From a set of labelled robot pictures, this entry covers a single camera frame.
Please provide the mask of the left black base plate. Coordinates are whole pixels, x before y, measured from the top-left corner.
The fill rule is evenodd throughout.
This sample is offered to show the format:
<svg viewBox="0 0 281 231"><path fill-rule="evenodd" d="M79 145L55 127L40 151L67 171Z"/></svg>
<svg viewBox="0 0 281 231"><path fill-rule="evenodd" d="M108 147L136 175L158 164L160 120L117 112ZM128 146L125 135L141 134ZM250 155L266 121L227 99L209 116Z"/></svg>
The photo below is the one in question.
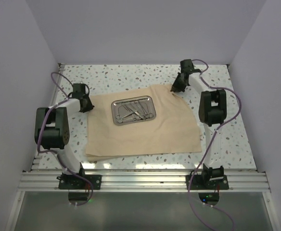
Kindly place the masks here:
<svg viewBox="0 0 281 231"><path fill-rule="evenodd" d="M73 175L66 174L56 177L59 181L58 188L60 190L99 190L101 188L102 175L85 175L83 178L86 180L81 180Z"/></svg>

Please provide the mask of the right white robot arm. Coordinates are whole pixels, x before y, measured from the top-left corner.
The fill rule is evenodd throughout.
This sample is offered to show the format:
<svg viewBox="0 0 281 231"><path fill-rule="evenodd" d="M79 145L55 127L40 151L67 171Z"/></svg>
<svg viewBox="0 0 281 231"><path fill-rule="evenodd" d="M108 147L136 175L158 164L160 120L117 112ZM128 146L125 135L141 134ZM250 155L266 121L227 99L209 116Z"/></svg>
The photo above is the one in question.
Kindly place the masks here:
<svg viewBox="0 0 281 231"><path fill-rule="evenodd" d="M192 86L200 94L198 117L204 126L206 150L198 170L186 176L188 190L228 190L229 183L221 162L221 141L217 128L227 117L227 96L225 90L215 90L207 86L197 74L191 59L180 62L180 72L171 87L172 92L184 92Z"/></svg>

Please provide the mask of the steel forceps with ring handles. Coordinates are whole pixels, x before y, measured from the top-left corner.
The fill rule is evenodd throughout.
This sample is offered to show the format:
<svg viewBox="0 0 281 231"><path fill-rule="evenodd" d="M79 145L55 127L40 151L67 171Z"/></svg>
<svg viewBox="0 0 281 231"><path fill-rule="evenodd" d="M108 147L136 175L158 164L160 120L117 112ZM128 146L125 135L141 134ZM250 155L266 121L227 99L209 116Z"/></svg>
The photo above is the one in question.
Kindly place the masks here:
<svg viewBox="0 0 281 231"><path fill-rule="evenodd" d="M145 108L142 106L142 104L140 103L140 101L138 101L138 104L139 104L139 106L141 107L141 109L143 110L146 119L153 118L153 114L147 112L147 111L145 110Z"/></svg>

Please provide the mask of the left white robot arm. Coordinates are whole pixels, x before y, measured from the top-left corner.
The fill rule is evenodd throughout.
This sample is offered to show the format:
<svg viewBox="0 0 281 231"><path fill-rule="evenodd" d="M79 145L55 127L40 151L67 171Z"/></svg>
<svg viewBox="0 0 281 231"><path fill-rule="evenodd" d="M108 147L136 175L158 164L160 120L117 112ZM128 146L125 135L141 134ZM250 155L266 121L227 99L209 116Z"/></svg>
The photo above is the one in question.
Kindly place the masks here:
<svg viewBox="0 0 281 231"><path fill-rule="evenodd" d="M34 139L39 154L51 153L62 168L59 181L76 189L90 185L81 162L73 154L69 144L69 116L86 113L94 108L89 98L89 87L84 83L72 85L66 98L51 106L36 111Z"/></svg>

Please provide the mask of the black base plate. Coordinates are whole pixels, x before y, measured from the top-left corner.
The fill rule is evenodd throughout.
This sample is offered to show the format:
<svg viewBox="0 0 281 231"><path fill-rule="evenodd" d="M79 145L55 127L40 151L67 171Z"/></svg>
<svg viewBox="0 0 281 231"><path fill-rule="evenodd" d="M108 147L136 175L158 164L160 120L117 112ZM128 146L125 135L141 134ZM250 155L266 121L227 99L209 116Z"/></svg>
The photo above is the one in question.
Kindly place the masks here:
<svg viewBox="0 0 281 231"><path fill-rule="evenodd" d="M58 188L60 190L99 190L101 188L102 175L85 175L83 178L86 180L81 180L73 175L66 174L56 177L59 181Z"/></svg>
<svg viewBox="0 0 281 231"><path fill-rule="evenodd" d="M228 178L222 169L204 169L201 174L195 173L190 183L194 171L185 176L187 189L190 190L228 190Z"/></svg>

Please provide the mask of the beige surgical wrap cloth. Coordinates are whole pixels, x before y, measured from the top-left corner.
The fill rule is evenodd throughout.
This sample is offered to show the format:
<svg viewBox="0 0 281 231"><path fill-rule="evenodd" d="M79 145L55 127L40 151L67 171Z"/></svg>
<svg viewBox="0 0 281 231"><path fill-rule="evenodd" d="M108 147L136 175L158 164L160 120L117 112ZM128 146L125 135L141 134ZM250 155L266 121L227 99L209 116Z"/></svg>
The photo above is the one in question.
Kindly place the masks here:
<svg viewBox="0 0 281 231"><path fill-rule="evenodd" d="M189 105L170 91L171 86L91 96L94 109L88 114L88 142L85 154L90 162L124 156L199 153L201 131ZM150 96L156 111L153 120L128 125L113 122L111 104Z"/></svg>

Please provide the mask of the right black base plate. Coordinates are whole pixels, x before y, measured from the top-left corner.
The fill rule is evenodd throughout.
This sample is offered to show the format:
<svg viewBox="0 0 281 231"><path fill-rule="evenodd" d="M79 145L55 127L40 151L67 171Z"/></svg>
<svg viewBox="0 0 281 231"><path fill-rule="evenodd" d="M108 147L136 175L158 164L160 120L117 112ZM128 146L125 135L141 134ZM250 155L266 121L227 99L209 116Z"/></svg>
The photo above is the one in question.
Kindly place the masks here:
<svg viewBox="0 0 281 231"><path fill-rule="evenodd" d="M195 173L190 183L194 171L185 176L187 189L190 190L228 190L228 178L222 169L204 169L201 174Z"/></svg>

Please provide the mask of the stainless steel instrument tray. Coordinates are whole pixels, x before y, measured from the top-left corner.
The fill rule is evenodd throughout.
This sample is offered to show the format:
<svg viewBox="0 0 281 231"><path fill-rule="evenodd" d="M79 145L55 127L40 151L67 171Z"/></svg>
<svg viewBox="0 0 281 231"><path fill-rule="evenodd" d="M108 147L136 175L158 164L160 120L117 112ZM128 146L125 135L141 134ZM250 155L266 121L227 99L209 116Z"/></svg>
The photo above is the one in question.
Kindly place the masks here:
<svg viewBox="0 0 281 231"><path fill-rule="evenodd" d="M150 96L114 101L111 104L111 111L113 122L117 126L147 122L156 118L156 110Z"/></svg>

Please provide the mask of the small steel scissors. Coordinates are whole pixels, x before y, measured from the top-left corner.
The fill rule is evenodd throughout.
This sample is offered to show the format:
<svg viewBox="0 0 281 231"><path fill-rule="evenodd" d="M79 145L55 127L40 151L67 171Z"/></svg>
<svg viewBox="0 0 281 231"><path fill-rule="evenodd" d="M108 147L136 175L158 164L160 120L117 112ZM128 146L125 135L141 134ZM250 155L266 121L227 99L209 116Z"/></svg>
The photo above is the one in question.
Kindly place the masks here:
<svg viewBox="0 0 281 231"><path fill-rule="evenodd" d="M127 113L126 115L123 115L123 116L121 116L120 114L117 114L117 115L115 116L115 118L116 118L117 120L121 120L121 119L124 119L124 118L126 118L126 117L132 115L132 114L135 114L136 112L137 112L137 110L132 110L131 112L129 112L129 113Z"/></svg>

